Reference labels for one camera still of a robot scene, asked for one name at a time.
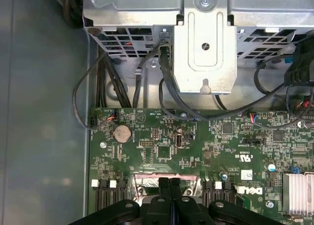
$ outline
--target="blue component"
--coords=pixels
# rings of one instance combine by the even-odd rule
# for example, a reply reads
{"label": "blue component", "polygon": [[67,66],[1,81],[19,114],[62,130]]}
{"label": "blue component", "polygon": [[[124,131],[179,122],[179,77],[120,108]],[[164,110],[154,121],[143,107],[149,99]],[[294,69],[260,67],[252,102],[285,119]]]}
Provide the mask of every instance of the blue component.
{"label": "blue component", "polygon": [[301,173],[301,170],[300,170],[299,167],[291,167],[290,170],[291,170],[292,173],[296,173],[296,174],[300,174]]}
{"label": "blue component", "polygon": [[289,63],[292,63],[293,62],[293,57],[291,58],[285,58],[285,63],[286,64],[289,64]]}

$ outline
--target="small red wires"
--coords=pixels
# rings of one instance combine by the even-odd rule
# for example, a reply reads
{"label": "small red wires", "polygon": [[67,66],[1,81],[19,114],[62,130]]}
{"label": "small red wires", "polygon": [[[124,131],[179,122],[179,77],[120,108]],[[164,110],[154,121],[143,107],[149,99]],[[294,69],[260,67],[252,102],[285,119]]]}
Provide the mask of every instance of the small red wires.
{"label": "small red wires", "polygon": [[250,113],[250,119],[253,124],[256,122],[257,118],[258,118],[257,113]]}
{"label": "small red wires", "polygon": [[296,106],[295,106],[295,108],[296,109],[298,109],[298,108],[300,108],[300,107],[305,107],[305,108],[307,108],[308,106],[309,106],[309,103],[310,103],[310,101],[302,101],[302,102],[300,102],[299,104],[297,104]]}
{"label": "small red wires", "polygon": [[116,118],[115,111],[112,111],[110,114],[110,117],[107,118],[107,121],[110,122],[110,121],[114,120],[115,118]]}

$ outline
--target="metal bracket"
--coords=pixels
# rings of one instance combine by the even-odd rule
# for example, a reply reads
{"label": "metal bracket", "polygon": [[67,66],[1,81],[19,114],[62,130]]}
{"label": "metal bracket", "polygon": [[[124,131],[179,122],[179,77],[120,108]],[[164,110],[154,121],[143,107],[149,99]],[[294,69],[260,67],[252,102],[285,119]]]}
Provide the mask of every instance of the metal bracket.
{"label": "metal bracket", "polygon": [[236,81],[236,27],[228,0],[184,0],[184,24],[174,27],[173,73],[180,92],[230,93]]}
{"label": "metal bracket", "polygon": [[139,76],[142,76],[142,69],[135,69],[134,70],[134,74],[137,76],[137,75],[139,75]]}

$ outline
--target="black cable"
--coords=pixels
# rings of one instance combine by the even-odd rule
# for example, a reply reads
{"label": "black cable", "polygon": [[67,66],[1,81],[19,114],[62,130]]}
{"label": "black cable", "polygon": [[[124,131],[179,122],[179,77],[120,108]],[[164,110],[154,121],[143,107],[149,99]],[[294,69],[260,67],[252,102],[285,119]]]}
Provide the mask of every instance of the black cable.
{"label": "black cable", "polygon": [[100,100],[100,66],[98,65],[98,68],[97,68],[97,76],[96,76],[96,104],[95,106],[97,108],[99,108],[101,106],[101,100]]}
{"label": "black cable", "polygon": [[[158,55],[158,46],[156,46],[151,52],[149,52],[140,62],[138,65],[138,69],[142,69],[143,65],[149,61],[150,59],[154,58],[156,55]],[[135,79],[135,91],[134,91],[134,96],[133,96],[133,102],[132,106],[133,108],[137,108],[138,105],[138,99],[139,99],[139,94],[141,92],[141,85],[142,85],[142,75],[136,75]]]}
{"label": "black cable", "polygon": [[[107,68],[108,67],[107,61],[102,61],[102,62],[104,63],[104,66]],[[119,88],[119,86],[118,86],[118,84],[116,82],[116,79],[115,79],[114,75],[112,74],[111,70],[109,70],[108,68],[107,68],[107,72],[109,74],[109,77],[110,77],[112,85],[113,85],[113,89],[116,92],[116,95],[117,95],[117,98],[118,98],[118,101],[119,101],[121,107],[122,108],[126,108],[127,104],[125,103],[125,100],[124,100],[124,98],[123,98],[123,96],[121,94],[121,90],[120,90],[120,88]]]}
{"label": "black cable", "polygon": [[222,103],[219,95],[215,95],[215,98],[221,109],[228,110],[227,107],[225,107],[224,103]]}
{"label": "black cable", "polygon": [[[312,119],[306,119],[306,118],[302,118],[300,117],[300,115],[297,115],[297,114],[294,114],[293,111],[290,109],[290,90],[291,90],[291,87],[288,87],[287,88],[287,92],[286,92],[286,99],[288,98],[288,101],[286,101],[286,109],[287,109],[287,112],[292,115],[293,117],[297,118],[298,120],[303,120],[303,121],[308,121],[308,122],[314,122],[314,120]],[[311,95],[314,95],[314,91],[313,91],[313,88],[310,87],[310,94]]]}
{"label": "black cable", "polygon": [[[265,129],[269,129],[269,130],[277,130],[277,129],[280,129],[280,128],[287,128],[287,127],[290,127],[292,126],[293,124],[297,124],[300,119],[302,117],[304,117],[310,110],[311,106],[312,106],[312,103],[313,103],[313,99],[314,99],[314,90],[313,88],[310,89],[311,91],[311,99],[310,99],[310,103],[309,103],[309,106],[297,117],[296,120],[290,122],[290,123],[287,123],[287,124],[283,124],[283,125],[280,125],[280,126],[264,126],[264,125],[261,125],[259,123],[255,123],[254,125],[260,127],[260,128],[265,128]],[[287,109],[289,110],[289,101],[290,101],[290,88],[287,89],[287,92],[286,92],[286,107]]]}
{"label": "black cable", "polygon": [[135,91],[134,91],[133,102],[132,102],[133,108],[137,108],[139,94],[141,92],[141,85],[142,85],[142,75],[136,75],[136,78],[135,78]]}
{"label": "black cable", "polygon": [[111,79],[112,83],[116,82],[118,89],[121,92],[122,98],[124,99],[124,102],[126,104],[125,108],[132,108],[128,94],[125,90],[125,87],[124,87],[122,81],[121,81],[121,78],[120,78],[119,74],[117,73],[116,69],[114,68],[112,60],[108,55],[105,56],[105,62],[106,62],[106,68],[107,68],[109,75],[111,73],[112,76],[114,77],[114,79]]}
{"label": "black cable", "polygon": [[[273,61],[273,60],[284,59],[284,58],[291,58],[291,57],[293,57],[293,55],[274,56],[274,57],[272,57],[272,58],[270,58],[270,59],[268,59],[268,60],[265,60],[265,61],[263,61],[262,63],[260,63],[260,64],[257,66],[257,69],[256,69],[256,71],[255,71],[255,73],[254,73],[254,84],[255,84],[257,90],[260,91],[260,92],[261,92],[262,94],[264,94],[264,95],[267,95],[267,94],[269,93],[269,91],[268,91],[266,88],[264,88],[264,87],[262,86],[262,84],[261,84],[261,82],[260,82],[260,80],[259,80],[259,73],[260,73],[260,70],[261,70],[262,68],[265,68],[266,65],[267,65],[267,63],[269,63],[269,62],[271,62],[271,61]],[[282,100],[285,100],[284,97],[279,96],[279,95],[275,95],[275,97],[280,98],[280,99],[282,99]]]}
{"label": "black cable", "polygon": [[82,8],[80,7],[80,1],[79,0],[69,0],[69,4],[70,4],[71,8],[73,9],[74,13],[82,16]]}
{"label": "black cable", "polygon": [[162,91],[162,84],[164,82],[164,79],[161,79],[160,83],[159,83],[159,88],[158,88],[158,93],[159,93],[159,103],[161,106],[161,109],[170,117],[173,117],[175,119],[178,120],[183,120],[183,121],[193,121],[195,120],[195,118],[184,118],[184,117],[180,117],[180,116],[176,116],[175,114],[171,113],[169,110],[167,110],[167,108],[164,106],[163,104],[163,91]]}
{"label": "black cable", "polygon": [[72,7],[69,0],[63,0],[63,17],[66,24],[71,28],[82,28],[83,20],[82,17],[78,17],[73,14]]}
{"label": "black cable", "polygon": [[233,115],[245,112],[245,111],[249,110],[250,108],[252,108],[253,106],[255,106],[256,104],[268,101],[271,97],[273,97],[276,93],[278,93],[279,91],[281,91],[284,88],[284,84],[281,84],[279,87],[277,87],[276,89],[274,89],[272,92],[270,92],[269,94],[265,95],[261,99],[255,101],[255,102],[252,102],[251,104],[248,104],[246,106],[243,106],[241,108],[238,108],[236,110],[228,111],[227,113],[224,113],[224,114],[203,116],[203,115],[199,114],[198,112],[192,110],[180,98],[179,94],[177,93],[177,91],[175,89],[175,83],[174,83],[174,80],[173,80],[173,77],[172,77],[172,74],[171,74],[171,71],[170,71],[170,67],[169,67],[169,60],[168,60],[167,48],[166,47],[162,47],[160,49],[160,65],[161,65],[161,71],[162,71],[162,75],[163,75],[164,81],[166,83],[166,86],[167,86],[167,88],[169,90],[170,95],[175,100],[175,102],[185,112],[189,113],[190,115],[192,115],[192,116],[194,116],[194,117],[196,117],[198,119],[204,120],[204,121],[220,120],[220,119],[228,118],[228,117],[231,117]]}
{"label": "black cable", "polygon": [[85,125],[81,119],[81,117],[79,116],[79,111],[78,111],[78,106],[77,106],[77,92],[78,92],[78,88],[81,85],[81,83],[84,81],[84,79],[94,70],[97,68],[97,65],[99,63],[99,61],[101,61],[104,56],[106,55],[106,53],[101,54],[94,62],[94,64],[85,72],[85,74],[83,75],[83,77],[81,77],[81,79],[79,80],[79,82],[77,83],[77,85],[74,87],[73,90],[73,94],[72,94],[72,104],[73,104],[73,110],[74,110],[74,114],[76,119],[78,120],[78,122],[80,123],[81,126],[83,126],[85,129],[88,130],[98,130],[101,127],[103,127],[108,121],[105,120],[102,123],[100,123],[100,125],[95,126],[95,127],[89,127],[87,125]]}
{"label": "black cable", "polygon": [[106,108],[106,96],[105,96],[105,69],[100,66],[100,79],[99,79],[99,96],[100,96],[100,103],[102,108]]}

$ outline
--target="gray side panel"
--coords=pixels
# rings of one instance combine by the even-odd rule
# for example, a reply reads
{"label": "gray side panel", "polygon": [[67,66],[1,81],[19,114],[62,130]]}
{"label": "gray side panel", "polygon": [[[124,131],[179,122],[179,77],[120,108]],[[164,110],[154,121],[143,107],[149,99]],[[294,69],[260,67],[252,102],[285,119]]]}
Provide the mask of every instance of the gray side panel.
{"label": "gray side panel", "polygon": [[[10,2],[3,1],[1,7]],[[2,106],[9,106],[2,225],[68,224],[83,216],[85,131],[74,118],[71,95],[86,70],[86,35],[66,27],[55,0],[14,0],[13,8],[10,77],[0,82],[10,80],[0,106],[1,127]],[[2,9],[1,18],[8,11]],[[0,25],[5,39],[9,25]],[[1,78],[8,67],[3,60]],[[86,85],[78,105],[84,113]]]}
{"label": "gray side panel", "polygon": [[0,0],[0,225],[3,224],[12,0]]}

